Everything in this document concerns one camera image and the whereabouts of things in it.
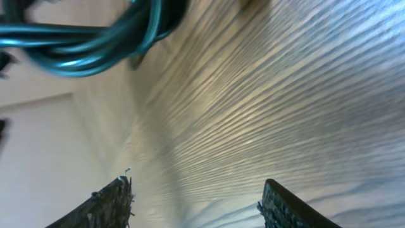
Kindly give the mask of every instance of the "white wall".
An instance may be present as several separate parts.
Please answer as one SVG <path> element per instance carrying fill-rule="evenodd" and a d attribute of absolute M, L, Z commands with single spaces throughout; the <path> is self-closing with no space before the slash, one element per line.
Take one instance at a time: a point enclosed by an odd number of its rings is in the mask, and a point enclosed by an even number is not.
<path fill-rule="evenodd" d="M 0 227 L 44 227 L 110 182 L 70 96 L 0 108 Z"/>
<path fill-rule="evenodd" d="M 13 50 L 12 53 L 20 62 L 11 65 L 5 72 L 8 80 L 0 79 L 0 107 L 72 92 L 72 80 L 42 71 L 24 57 L 21 51 Z"/>

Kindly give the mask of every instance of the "wall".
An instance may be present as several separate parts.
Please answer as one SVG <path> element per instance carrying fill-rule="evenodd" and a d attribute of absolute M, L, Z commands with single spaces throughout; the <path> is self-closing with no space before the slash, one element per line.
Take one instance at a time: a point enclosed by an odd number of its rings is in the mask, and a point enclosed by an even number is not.
<path fill-rule="evenodd" d="M 44 227 L 109 179 L 71 96 L 0 108 L 12 121 L 0 151 L 0 227 Z"/>
<path fill-rule="evenodd" d="M 21 51 L 14 49 L 12 53 L 20 63 L 12 65 L 6 71 L 7 80 L 0 80 L 0 106 L 35 101 L 72 91 L 71 80 L 57 78 L 37 68 Z"/>

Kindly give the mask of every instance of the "coiled cable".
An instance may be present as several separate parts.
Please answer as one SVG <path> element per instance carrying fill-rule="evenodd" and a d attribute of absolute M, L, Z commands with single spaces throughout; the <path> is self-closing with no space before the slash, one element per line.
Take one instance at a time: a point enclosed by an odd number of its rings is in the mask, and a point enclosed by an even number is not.
<path fill-rule="evenodd" d="M 22 48 L 48 72 L 87 77 L 129 56 L 144 55 L 178 26 L 188 0 L 136 0 L 110 27 L 29 23 L 25 11 L 35 0 L 3 0 L 0 48 Z M 0 70 L 8 54 L 0 53 Z"/>

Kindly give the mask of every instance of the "cable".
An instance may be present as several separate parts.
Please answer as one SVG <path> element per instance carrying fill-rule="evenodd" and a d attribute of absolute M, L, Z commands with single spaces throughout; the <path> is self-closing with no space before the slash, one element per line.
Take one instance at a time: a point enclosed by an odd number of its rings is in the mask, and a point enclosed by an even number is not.
<path fill-rule="evenodd" d="M 29 23 L 35 0 L 3 0 L 0 48 L 22 48 L 40 67 L 62 77 L 103 72 L 129 56 L 143 56 L 183 18 L 188 0 L 136 0 L 110 27 Z M 0 53 L 0 70 L 9 60 Z"/>

